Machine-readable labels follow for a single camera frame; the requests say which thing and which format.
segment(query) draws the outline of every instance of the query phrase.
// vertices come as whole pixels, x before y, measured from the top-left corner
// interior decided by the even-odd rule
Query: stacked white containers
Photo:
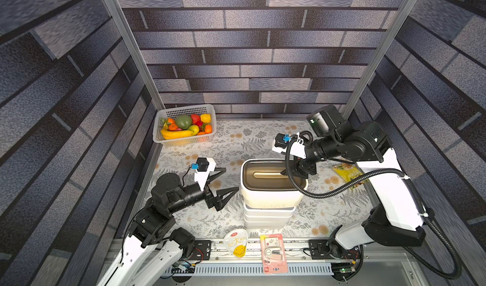
[[[281,159],[250,159],[241,166],[245,228],[280,229],[289,222],[303,195],[280,174],[283,169]],[[306,189],[307,180],[299,181]]]
[[[296,207],[255,209],[243,203],[245,209],[245,227],[248,229],[280,229],[289,222]]]

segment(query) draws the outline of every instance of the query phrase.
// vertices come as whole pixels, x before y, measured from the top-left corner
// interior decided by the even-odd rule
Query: black cable
[[[307,252],[305,252],[306,250],[308,250],[309,252],[311,252],[311,249],[310,249],[310,248],[307,248],[307,247],[306,247],[306,248],[302,248],[302,252],[303,252],[304,254],[307,254],[308,256],[312,257],[312,255],[310,255],[310,254],[308,254]]]
[[[171,276],[168,276],[168,277],[166,277],[166,278],[163,278],[163,277],[161,277],[161,276],[160,276],[159,278],[161,278],[162,280],[166,280],[166,279],[171,278],[171,277],[172,277],[172,275],[171,275]]]
[[[133,222],[133,219],[134,219],[134,218],[137,216],[137,214],[139,214],[139,213],[140,213],[140,211],[142,211],[142,210],[143,210],[143,208],[142,208],[142,209],[140,209],[140,210],[138,210],[138,211],[137,211],[137,213],[136,213],[136,214],[134,214],[134,215],[132,216],[132,219],[130,220],[130,224]],[[121,257],[122,257],[122,258],[120,259],[120,264],[121,264],[121,263],[122,263],[122,261],[123,261],[123,246],[125,245],[126,231],[129,229],[129,227],[130,227],[130,225],[128,225],[128,226],[126,227],[125,232],[123,232],[123,240],[121,240],[121,243],[122,243],[122,244],[121,244],[121,252],[122,252],[122,253],[121,253]]]
[[[160,241],[162,242],[162,241],[166,241],[168,239],[170,239],[170,237],[165,237],[165,238],[161,239]]]
[[[189,166],[189,168],[187,168],[187,171],[186,173],[182,176],[182,187],[184,188],[185,184],[184,184],[184,177],[186,176],[186,174],[189,172],[189,170],[191,170],[191,166]]]
[[[350,161],[344,161],[344,160],[340,160],[338,158],[328,158],[328,161],[335,161],[335,162],[341,162],[341,163],[345,163],[345,164],[350,164],[350,165],[354,165],[353,162],[350,162]]]
[[[403,171],[398,170],[398,169],[394,169],[394,168],[384,168],[384,169],[378,169],[378,170],[370,171],[368,173],[365,173],[365,174],[362,174],[362,175],[356,177],[353,180],[350,180],[349,182],[347,182],[343,186],[341,186],[337,189],[334,189],[330,192],[313,193],[313,192],[309,192],[307,190],[300,188],[298,186],[297,182],[294,179],[294,175],[292,174],[292,169],[290,167],[290,148],[295,141],[296,141],[295,138],[292,138],[290,140],[288,146],[287,146],[287,152],[285,153],[285,169],[287,170],[287,175],[289,177],[290,182],[295,187],[295,189],[297,189],[300,193],[302,193],[302,194],[304,194],[308,197],[315,198],[315,199],[326,199],[326,198],[330,198],[330,197],[333,197],[335,195],[338,195],[338,194],[344,192],[346,189],[350,188],[351,186],[354,186],[358,183],[361,183],[362,181],[364,181],[364,180],[366,180],[370,177],[373,177],[375,175],[384,174],[384,173],[394,173],[394,174],[397,174],[400,178],[402,178],[402,181],[405,183],[405,186],[407,187],[408,191],[410,192],[410,195],[411,195],[411,197],[414,201],[415,207],[418,210],[418,212],[421,215],[425,214],[425,209],[424,209],[422,200],[420,199],[420,196],[417,192],[417,189],[415,188],[412,181],[410,181],[410,179],[404,178],[405,173],[403,173]],[[458,277],[461,276],[462,267],[461,267],[461,262],[459,260],[459,256],[457,255],[456,250],[454,249],[452,244],[449,241],[447,241],[447,239],[444,237],[444,235],[442,235],[440,230],[437,227],[435,227],[435,225],[432,223],[432,221],[430,220],[430,218],[428,216],[422,216],[422,219],[423,219],[423,222],[439,238],[439,240],[442,242],[442,244],[447,249],[447,252],[449,252],[449,254],[451,255],[451,258],[453,259],[453,264],[454,264],[453,272],[445,273],[443,271],[440,271],[439,269],[435,268],[431,264],[427,263],[427,261],[422,259],[418,254],[416,254],[412,249],[410,249],[410,247],[404,247],[404,249],[406,251],[408,251],[413,257],[415,257],[417,259],[417,261],[422,263],[430,271],[439,275],[440,277],[443,277],[443,278],[446,278],[446,279],[449,279],[449,280],[457,279]]]
[[[307,143],[303,143],[304,146],[308,146],[308,145],[312,144],[312,140],[313,140],[312,132],[304,130],[304,131],[300,132],[299,135],[300,136],[307,135],[309,137],[309,140],[307,141]]]
[[[359,271],[360,271],[360,269],[361,269],[361,266],[363,265],[363,259],[364,259],[364,258],[363,258],[363,255],[364,255],[364,253],[363,253],[363,245],[360,245],[360,263],[359,263],[359,264],[358,264],[358,266],[356,267],[356,270],[355,270],[355,271],[354,271],[352,274],[350,274],[350,276],[349,276],[348,278],[343,279],[343,280],[341,280],[341,281],[339,281],[339,280],[338,280],[338,282],[346,282],[347,280],[351,279],[351,278],[352,278],[352,277],[354,277],[356,274],[358,274],[358,272],[359,272]]]

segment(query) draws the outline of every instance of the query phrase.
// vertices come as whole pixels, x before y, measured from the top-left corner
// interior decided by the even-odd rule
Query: container lid
[[[281,172],[285,169],[285,161],[250,160],[243,166],[242,185],[254,191],[297,191],[287,175]],[[307,180],[294,176],[300,188],[304,189]]]

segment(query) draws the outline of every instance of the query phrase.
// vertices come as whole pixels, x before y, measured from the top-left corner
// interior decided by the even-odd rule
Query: floral tablecloth
[[[164,173],[177,173],[181,178],[191,163],[198,157],[212,157],[216,167],[225,167],[227,172],[210,184],[217,189],[240,186],[240,169],[244,161],[251,158],[283,158],[271,150],[277,133],[294,134],[311,130],[305,120],[225,120],[218,121],[217,133],[211,142],[177,147],[162,148],[155,171],[146,192],[145,201],[150,198],[150,190]],[[309,176],[308,189],[311,192],[326,192],[345,182],[331,169],[337,162],[317,164],[317,174]],[[194,182],[193,170],[185,177],[187,184]],[[369,213],[372,208],[363,185],[348,189],[335,197],[316,200],[304,196],[289,223],[283,229],[249,229],[250,237],[260,234],[282,233],[284,237],[325,237],[341,224],[348,224]],[[176,225],[183,227],[196,238],[221,238],[229,231],[244,228],[243,198],[238,192],[217,212],[208,209],[206,203],[197,203],[173,214]]]

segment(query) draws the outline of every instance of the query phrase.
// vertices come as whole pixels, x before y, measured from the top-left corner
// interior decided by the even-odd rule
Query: pink package
[[[260,246],[265,274],[289,272],[282,234],[260,235]]]

